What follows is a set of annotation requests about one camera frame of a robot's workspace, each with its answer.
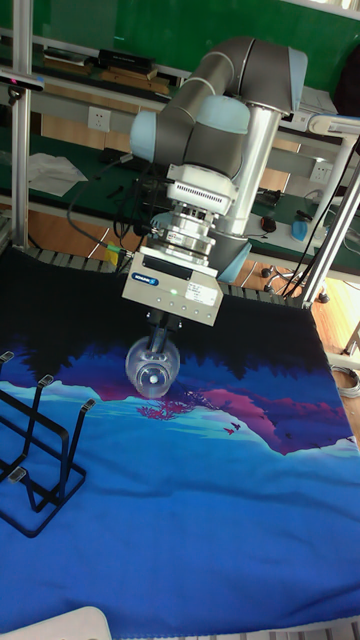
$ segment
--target metal pole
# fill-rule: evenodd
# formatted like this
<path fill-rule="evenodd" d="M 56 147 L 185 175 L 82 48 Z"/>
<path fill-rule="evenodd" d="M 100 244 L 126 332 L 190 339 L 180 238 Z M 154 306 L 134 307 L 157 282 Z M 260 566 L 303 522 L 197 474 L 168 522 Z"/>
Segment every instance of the metal pole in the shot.
<path fill-rule="evenodd" d="M 32 72 L 33 0 L 13 0 L 13 69 Z M 25 90 L 12 108 L 12 220 L 13 243 L 28 246 L 28 157 L 31 92 Z"/>
<path fill-rule="evenodd" d="M 360 203 L 360 162 L 358 163 L 330 231 L 311 269 L 302 296 L 302 306 L 310 307 L 326 277 Z"/>

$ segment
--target white cloth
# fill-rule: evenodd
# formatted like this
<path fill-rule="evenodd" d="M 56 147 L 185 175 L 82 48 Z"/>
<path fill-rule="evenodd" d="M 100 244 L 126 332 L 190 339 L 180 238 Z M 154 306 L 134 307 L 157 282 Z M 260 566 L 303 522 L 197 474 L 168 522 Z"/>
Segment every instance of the white cloth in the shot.
<path fill-rule="evenodd" d="M 28 180 L 30 189 L 62 197 L 87 178 L 67 158 L 35 153 L 29 158 Z"/>

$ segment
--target black cable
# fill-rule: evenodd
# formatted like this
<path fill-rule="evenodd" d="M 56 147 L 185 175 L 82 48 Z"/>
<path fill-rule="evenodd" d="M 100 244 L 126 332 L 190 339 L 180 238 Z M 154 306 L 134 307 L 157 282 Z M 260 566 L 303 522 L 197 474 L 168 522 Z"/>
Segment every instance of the black cable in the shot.
<path fill-rule="evenodd" d="M 339 186 L 340 186 L 340 184 L 341 184 L 341 181 L 342 181 L 342 179 L 343 179 L 343 177 L 344 177 L 344 175 L 345 175 L 345 171 L 347 170 L 347 168 L 348 168 L 348 166 L 349 166 L 349 163 L 350 163 L 350 160 L 351 160 L 351 158 L 352 158 L 352 156 L 353 156 L 353 153 L 354 153 L 354 148 L 353 148 L 353 150 L 352 150 L 352 153 L 349 155 L 349 157 L 348 157 L 348 159 L 347 159 L 347 161 L 346 161 L 345 167 L 344 167 L 344 169 L 343 169 L 343 171 L 342 171 L 342 174 L 341 174 L 341 176 L 340 176 L 340 178 L 339 178 L 339 180 L 338 180 L 338 183 L 337 183 L 337 185 L 336 185 L 336 187 L 335 187 L 334 193 L 336 193 L 336 191 L 338 190 L 338 188 L 339 188 Z M 306 275 L 309 273 L 309 270 L 310 270 L 310 269 L 309 269 L 309 267 L 310 267 L 310 265 L 312 266 L 312 265 L 313 265 L 313 263 L 314 263 L 314 261 L 315 261 L 315 256 L 316 256 L 316 254 L 315 254 L 315 255 L 314 255 L 314 257 L 311 259 L 311 261 L 310 261 L 309 265 L 306 267 L 306 269 L 305 269 L 305 271 L 304 271 L 303 275 L 301 276 L 301 278 L 300 278 L 300 279 L 299 279 L 299 281 L 297 282 L 296 286 L 294 286 L 294 287 L 291 289 L 291 291 L 288 291 L 288 288 L 289 288 L 290 284 L 293 282 L 293 280 L 294 280 L 295 276 L 297 275 L 297 273 L 298 273 L 298 271 L 299 271 L 299 269 L 300 269 L 300 267 L 301 267 L 301 263 L 302 263 L 302 261 L 303 261 L 304 257 L 306 256 L 307 250 L 308 250 L 308 248 L 309 248 L 309 246 L 310 246 L 310 244 L 311 244 L 311 241 L 312 241 L 312 239 L 313 239 L 313 237 L 314 237 L 314 235 L 315 235 L 315 232 L 316 232 L 316 230 L 317 230 L 317 228 L 318 228 L 318 226 L 319 226 L 320 222 L 323 220 L 324 216 L 326 216 L 326 214 L 328 213 L 328 209 L 329 209 L 329 207 L 330 207 L 330 205 L 331 205 L 331 202 L 332 202 L 332 200 L 333 200 L 333 197 L 334 197 L 334 195 L 332 195 L 332 196 L 330 197 L 330 199 L 329 199 L 328 203 L 326 204 L 326 207 L 324 208 L 323 213 L 321 214 L 321 216 L 320 216 L 319 220 L 317 221 L 317 223 L 316 223 L 316 225 L 315 225 L 315 227 L 314 227 L 314 229 L 313 229 L 313 231 L 312 231 L 312 234 L 311 234 L 311 236 L 310 236 L 310 238 L 309 238 L 309 241 L 308 241 L 308 243 L 307 243 L 307 245 L 306 245 L 306 247 L 305 247 L 305 250 L 304 250 L 304 252 L 303 252 L 303 254 L 302 254 L 302 256 L 301 256 L 301 258 L 300 258 L 300 260 L 299 260 L 299 262 L 298 262 L 298 265 L 297 265 L 297 267 L 296 267 L 296 269 L 295 269 L 295 271 L 294 271 L 294 273 L 293 273 L 293 276 L 292 276 L 292 278 L 290 278 L 289 282 L 287 283 L 287 285 L 286 285 L 286 287 L 285 287 L 285 289 L 284 289 L 284 291 L 283 291 L 283 293 L 282 293 L 282 296 L 283 296 L 284 298 L 285 298 L 285 297 L 288 297 L 288 296 L 290 297 L 290 296 L 294 293 L 295 289 L 297 289 L 297 287 L 299 287 L 299 286 L 301 285 L 301 283 L 304 281 L 304 279 L 305 279 Z"/>
<path fill-rule="evenodd" d="M 40 245 L 36 242 L 36 240 L 34 240 L 34 238 L 31 237 L 30 233 L 28 233 L 28 238 L 36 249 L 40 249 L 40 251 L 43 251 L 42 247 L 40 247 Z"/>
<path fill-rule="evenodd" d="M 119 264 L 116 266 L 115 274 L 116 274 L 117 276 L 119 276 L 123 271 L 125 271 L 126 267 L 130 264 L 131 260 L 132 260 L 132 259 L 133 259 L 133 257 L 134 257 L 134 254 L 135 254 L 135 253 L 140 249 L 141 244 L 142 244 L 142 241 L 144 240 L 144 237 L 145 237 L 145 236 L 141 236 L 141 238 L 140 238 L 140 240 L 139 240 L 139 242 L 138 242 L 138 245 L 137 245 L 137 247 L 136 247 L 135 251 L 133 252 L 133 255 L 132 255 L 132 256 L 130 256 L 130 258 L 128 258 L 128 260 L 126 260 L 126 262 L 125 262 L 121 267 L 120 267 L 120 265 L 119 265 Z"/>
<path fill-rule="evenodd" d="M 127 160 L 125 160 L 124 158 L 126 158 L 126 156 L 122 156 L 119 160 L 115 160 L 115 162 L 112 162 L 111 164 L 106 165 L 106 167 L 104 167 L 103 169 L 101 169 L 101 171 L 99 171 L 99 173 L 94 174 L 86 183 L 83 187 L 81 187 L 81 189 L 79 189 L 79 191 L 77 192 L 77 194 L 75 195 L 75 197 L 72 199 L 72 201 L 69 204 L 68 210 L 66 212 L 66 217 L 68 220 L 68 223 L 70 224 L 70 226 L 75 229 L 75 231 L 78 231 L 79 233 L 81 233 L 83 236 L 85 236 L 86 238 L 90 238 L 90 240 L 93 240 L 94 242 L 96 242 L 97 244 L 101 245 L 102 247 L 105 247 L 106 249 L 108 248 L 108 244 L 106 242 L 103 242 L 102 240 L 98 240 L 98 238 L 96 238 L 95 236 L 93 236 L 91 233 L 88 233 L 87 231 L 84 231 L 84 229 L 81 229 L 80 227 L 78 227 L 75 222 L 71 219 L 71 212 L 73 210 L 73 207 L 75 205 L 75 203 L 77 202 L 77 200 L 80 198 L 80 196 L 84 193 L 84 191 L 86 191 L 86 189 L 90 186 L 90 184 L 92 182 L 94 182 L 94 180 L 98 180 L 100 178 L 100 176 L 105 173 L 105 171 L 109 171 L 109 169 L 111 169 L 112 167 L 115 167 L 115 165 L 117 164 L 123 164 L 124 162 L 126 162 Z"/>
<path fill-rule="evenodd" d="M 134 220 L 134 215 L 136 213 L 136 209 L 138 206 L 138 202 L 139 202 L 139 198 L 140 198 L 140 192 L 141 192 L 141 188 L 142 188 L 142 184 L 144 181 L 144 178 L 146 176 L 146 174 L 149 172 L 150 168 L 152 167 L 152 163 L 149 163 L 145 169 L 143 169 L 143 171 L 141 172 L 138 180 L 131 185 L 131 187 L 127 190 L 124 198 L 120 201 L 120 206 L 116 212 L 115 218 L 114 218 L 114 222 L 113 222 L 113 229 L 114 229 L 114 233 L 115 235 L 119 238 L 120 240 L 120 245 L 122 245 L 122 241 L 124 240 L 125 236 L 127 235 L 127 233 L 129 232 L 130 228 L 131 228 L 131 224 Z M 129 198 L 131 198 L 132 196 L 134 197 L 134 202 L 133 202 L 133 206 L 132 206 L 132 210 L 131 210 L 131 214 L 130 214 L 130 221 L 127 223 L 126 229 L 122 230 L 120 235 L 118 234 L 117 231 L 117 225 L 120 223 L 121 221 L 119 220 L 120 218 L 120 214 L 122 213 L 125 203 L 129 200 Z"/>

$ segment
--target clear glass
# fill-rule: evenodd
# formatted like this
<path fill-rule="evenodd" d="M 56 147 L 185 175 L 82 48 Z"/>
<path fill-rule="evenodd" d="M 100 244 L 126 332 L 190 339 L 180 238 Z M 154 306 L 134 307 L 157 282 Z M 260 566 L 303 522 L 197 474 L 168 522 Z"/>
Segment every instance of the clear glass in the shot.
<path fill-rule="evenodd" d="M 155 348 L 162 338 L 158 331 Z M 175 345 L 167 340 L 162 353 L 147 349 L 149 338 L 141 338 L 131 347 L 125 363 L 126 374 L 135 389 L 145 398 L 164 396 L 180 369 L 180 355 Z"/>

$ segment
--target cable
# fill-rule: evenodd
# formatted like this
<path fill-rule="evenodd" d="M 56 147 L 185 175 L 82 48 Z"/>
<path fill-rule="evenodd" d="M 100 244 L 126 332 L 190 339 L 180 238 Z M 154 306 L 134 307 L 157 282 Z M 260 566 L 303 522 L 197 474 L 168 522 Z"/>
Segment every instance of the cable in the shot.
<path fill-rule="evenodd" d="M 40 247 L 40 245 L 36 242 L 36 240 L 34 240 L 34 238 L 31 237 L 30 233 L 28 233 L 28 238 L 30 242 L 34 245 L 34 247 L 36 247 L 36 249 L 40 249 L 40 251 L 43 251 L 42 247 Z"/>
<path fill-rule="evenodd" d="M 352 287 L 352 289 L 355 289 L 355 291 L 360 291 L 360 287 L 355 287 L 354 284 L 351 284 L 351 282 L 346 282 L 346 280 L 343 280 L 344 284 L 347 284 L 348 287 Z"/>
<path fill-rule="evenodd" d="M 101 245 L 102 247 L 105 247 L 106 249 L 109 249 L 109 251 L 114 251 L 115 253 L 119 253 L 121 251 L 121 248 L 119 247 L 115 247 L 114 245 L 108 245 L 106 242 L 103 242 L 102 240 L 99 240 L 98 238 L 96 238 L 95 236 L 93 236 L 91 233 L 88 233 L 87 231 L 84 231 L 84 229 L 81 229 L 80 227 L 78 227 L 75 222 L 71 219 L 71 212 L 73 210 L 73 207 L 75 205 L 75 203 L 77 202 L 77 200 L 80 198 L 80 196 L 84 193 L 84 191 L 86 191 L 86 189 L 90 186 L 90 184 L 92 182 L 94 182 L 94 180 L 98 180 L 100 178 L 100 176 L 105 173 L 106 171 L 109 171 L 109 169 L 111 169 L 112 167 L 114 167 L 117 164 L 123 164 L 124 162 L 128 162 L 129 160 L 132 159 L 132 154 L 126 154 L 125 156 L 121 156 L 121 158 L 119 160 L 115 160 L 115 162 L 112 162 L 111 164 L 106 165 L 106 167 L 104 167 L 103 169 L 101 169 L 101 171 L 99 171 L 99 173 L 94 174 L 86 183 L 83 187 L 81 187 L 81 189 L 79 189 L 79 191 L 77 192 L 77 194 L 75 195 L 75 197 L 72 199 L 72 201 L 69 204 L 68 210 L 66 212 L 66 217 L 68 220 L 68 223 L 70 224 L 70 226 L 75 229 L 75 231 L 78 231 L 78 233 L 81 233 L 83 236 L 85 236 L 86 238 L 90 238 L 90 240 L 93 240 L 93 242 L 96 242 L 97 244 Z"/>
<path fill-rule="evenodd" d="M 338 188 L 339 188 L 339 186 L 340 186 L 340 184 L 341 184 L 341 181 L 342 181 L 342 179 L 343 179 L 343 177 L 344 177 L 344 175 L 345 175 L 345 172 L 346 172 L 346 170 L 347 170 L 347 168 L 348 168 L 348 166 L 349 166 L 349 164 L 350 164 L 350 160 L 351 160 L 351 158 L 352 158 L 352 156 L 353 156 L 353 153 L 354 153 L 354 150 L 352 151 L 352 153 L 350 153 L 350 155 L 349 155 L 349 157 L 348 157 L 348 159 L 347 159 L 347 161 L 346 161 L 346 164 L 345 164 L 345 166 L 344 166 L 344 168 L 343 168 L 343 171 L 342 171 L 342 173 L 341 173 L 341 176 L 340 176 L 340 178 L 339 178 L 339 180 L 338 180 L 338 183 L 337 183 L 337 185 L 336 185 L 336 187 L 335 187 L 334 193 L 336 193 L 336 191 L 338 190 Z M 304 257 L 306 256 L 307 250 L 308 250 L 308 248 L 309 248 L 309 246 L 310 246 L 310 244 L 311 244 L 311 242 L 312 242 L 312 239 L 313 239 L 313 237 L 314 237 L 314 235 L 315 235 L 315 232 L 316 232 L 316 230 L 317 230 L 317 228 L 318 228 L 318 226 L 319 226 L 320 222 L 323 220 L 323 218 L 326 216 L 326 214 L 327 214 L 327 212 L 328 212 L 328 209 L 329 209 L 329 207 L 330 207 L 330 205 L 331 205 L 331 202 L 332 202 L 333 197 L 334 197 L 334 196 L 332 195 L 332 196 L 329 198 L 329 200 L 328 200 L 328 202 L 327 202 L 326 206 L 324 207 L 324 211 L 322 212 L 322 214 L 321 214 L 321 216 L 320 216 L 319 220 L 316 222 L 316 225 L 315 225 L 315 227 L 314 227 L 314 229 L 313 229 L 313 231 L 312 231 L 312 233 L 311 233 L 311 235 L 310 235 L 310 238 L 309 238 L 308 243 L 307 243 L 307 245 L 306 245 L 306 247 L 305 247 L 305 250 L 304 250 L 304 252 L 303 252 L 303 254 L 302 254 L 302 256 L 301 256 L 301 258 L 300 258 L 300 260 L 299 260 L 299 262 L 298 262 L 298 264 L 297 264 L 297 267 L 296 267 L 295 271 L 294 271 L 293 277 L 289 280 L 288 284 L 287 284 L 287 285 L 286 285 L 286 287 L 285 287 L 285 290 L 284 290 L 284 292 L 283 292 L 283 294 L 282 294 L 282 295 L 283 295 L 283 297 L 288 297 L 288 296 L 290 297 L 290 296 L 294 293 L 294 291 L 295 291 L 296 287 L 298 287 L 298 286 L 303 282 L 304 278 L 307 276 L 307 274 L 309 273 L 309 271 L 310 271 L 311 267 L 313 266 L 313 264 L 314 264 L 314 262 L 315 262 L 316 254 L 314 255 L 314 257 L 313 257 L 313 258 L 311 259 L 311 261 L 309 262 L 308 266 L 306 267 L 306 269 L 305 269 L 305 271 L 304 271 L 304 273 L 303 273 L 302 278 L 298 281 L 297 285 L 296 285 L 295 287 L 293 287 L 293 288 L 291 289 L 291 291 L 288 291 L 288 288 L 289 288 L 290 284 L 292 283 L 293 279 L 295 278 L 295 276 L 297 275 L 297 273 L 298 273 L 298 271 L 299 271 L 299 269 L 300 269 L 300 267 L 301 267 L 301 263 L 302 263 L 302 261 L 303 261 Z"/>
<path fill-rule="evenodd" d="M 252 268 L 250 269 L 248 275 L 246 276 L 245 280 L 243 280 L 243 282 L 241 283 L 241 285 L 239 285 L 240 287 L 243 287 L 244 284 L 249 280 L 250 276 L 254 273 L 254 269 L 257 265 L 257 262 L 254 262 Z"/>
<path fill-rule="evenodd" d="M 109 233 L 110 229 L 106 229 L 103 237 L 101 238 L 100 242 L 102 242 L 104 240 L 104 238 L 106 238 L 107 234 Z M 88 259 L 91 258 L 91 256 L 95 253 L 96 249 L 98 248 L 99 244 L 96 244 L 95 247 L 90 251 L 89 255 L 88 255 Z"/>
<path fill-rule="evenodd" d="M 356 253 L 358 256 L 360 256 L 360 251 L 356 251 L 356 249 L 352 249 L 351 247 L 349 247 L 349 246 L 346 244 L 346 238 L 344 238 L 344 240 L 343 240 L 343 244 L 344 244 L 344 247 L 345 247 L 348 251 L 351 251 L 351 253 Z"/>
<path fill-rule="evenodd" d="M 130 264 L 131 260 L 134 258 L 134 254 L 140 249 L 142 241 L 144 240 L 145 236 L 141 236 L 138 245 L 135 249 L 135 251 L 131 254 L 131 256 L 129 257 L 129 259 L 120 267 L 120 264 L 118 262 L 116 269 L 115 269 L 115 274 L 117 276 L 119 276 L 121 273 L 123 273 L 123 271 L 125 271 L 126 267 Z"/>
<path fill-rule="evenodd" d="M 149 172 L 151 167 L 152 167 L 152 163 L 149 163 L 145 167 L 145 169 L 143 169 L 143 171 L 141 172 L 138 180 L 134 184 L 131 185 L 131 187 L 127 190 L 124 198 L 120 201 L 120 206 L 118 207 L 118 210 L 117 210 L 115 218 L 114 218 L 113 229 L 114 229 L 115 235 L 120 240 L 121 247 L 123 247 L 122 241 L 124 240 L 125 236 L 127 235 L 127 233 L 129 232 L 129 230 L 131 228 L 131 223 L 134 220 L 134 214 L 136 213 L 136 208 L 137 208 L 137 205 L 138 205 L 138 202 L 139 202 L 141 187 L 142 187 L 144 178 L 145 178 L 146 174 Z M 127 223 L 127 226 L 124 229 L 124 224 L 123 224 L 122 221 L 119 220 L 119 218 L 120 218 L 120 214 L 123 212 L 123 209 L 124 209 L 124 206 L 125 206 L 126 202 L 132 196 L 135 196 L 135 197 L 134 197 L 134 202 L 133 202 L 133 206 L 132 206 L 132 210 L 131 210 L 131 214 L 130 214 L 130 221 Z M 118 230 L 117 230 L 117 225 L 118 224 L 120 224 L 120 229 L 121 229 L 120 235 L 119 235 Z"/>
<path fill-rule="evenodd" d="M 345 398 L 358 398 L 360 396 L 360 378 L 356 371 L 348 369 L 347 367 L 336 367 L 335 365 L 332 365 L 331 371 L 340 371 L 340 373 L 345 373 L 354 380 L 353 387 L 337 387 L 341 396 L 344 396 Z"/>

